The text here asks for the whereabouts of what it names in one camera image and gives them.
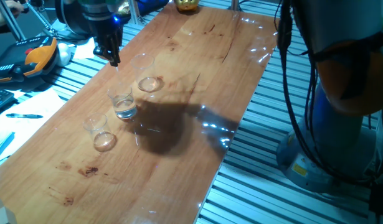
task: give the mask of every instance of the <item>hand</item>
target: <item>hand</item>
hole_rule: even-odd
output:
[[[15,2],[13,0],[6,1],[7,7],[11,10],[11,13],[14,15],[14,17],[17,17],[21,12],[24,11],[24,6],[22,6],[21,3]],[[5,20],[0,13],[0,27],[5,24]]]
[[[15,2],[13,0],[6,1],[7,7],[11,10],[13,16],[18,16],[21,12],[24,11],[24,6],[20,2]]]

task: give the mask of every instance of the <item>drinking glass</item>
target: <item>drinking glass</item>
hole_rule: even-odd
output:
[[[135,71],[136,83],[141,91],[152,92],[159,86],[155,75],[155,58],[148,54],[140,54],[131,60]]]
[[[122,83],[113,85],[107,92],[111,98],[115,114],[120,119],[128,119],[137,112],[131,86]]]
[[[94,148],[99,152],[111,150],[116,143],[115,135],[108,126],[105,114],[94,113],[83,121],[83,128],[90,133]]]

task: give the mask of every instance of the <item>white paper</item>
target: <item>white paper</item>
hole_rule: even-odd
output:
[[[0,160],[15,153],[62,105],[64,102],[58,94],[49,88],[0,114],[0,129],[14,132],[14,139],[2,152]],[[9,113],[37,114],[43,118],[8,118],[6,114]]]
[[[78,45],[73,55],[74,59],[94,58],[93,50],[95,48],[94,38],[90,38],[86,44]]]

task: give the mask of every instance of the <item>blue pen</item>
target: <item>blue pen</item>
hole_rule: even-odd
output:
[[[30,118],[30,119],[36,119],[36,118],[43,118],[42,115],[36,115],[36,114],[6,114],[8,118]]]

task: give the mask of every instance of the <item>wooden table top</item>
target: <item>wooden table top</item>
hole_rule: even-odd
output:
[[[192,223],[275,42],[272,17],[169,3],[120,52],[119,76],[102,68],[0,166],[0,198],[18,223]],[[163,87],[135,90],[124,123],[106,91],[134,81],[141,53]],[[118,139],[108,152],[82,127],[93,112]]]

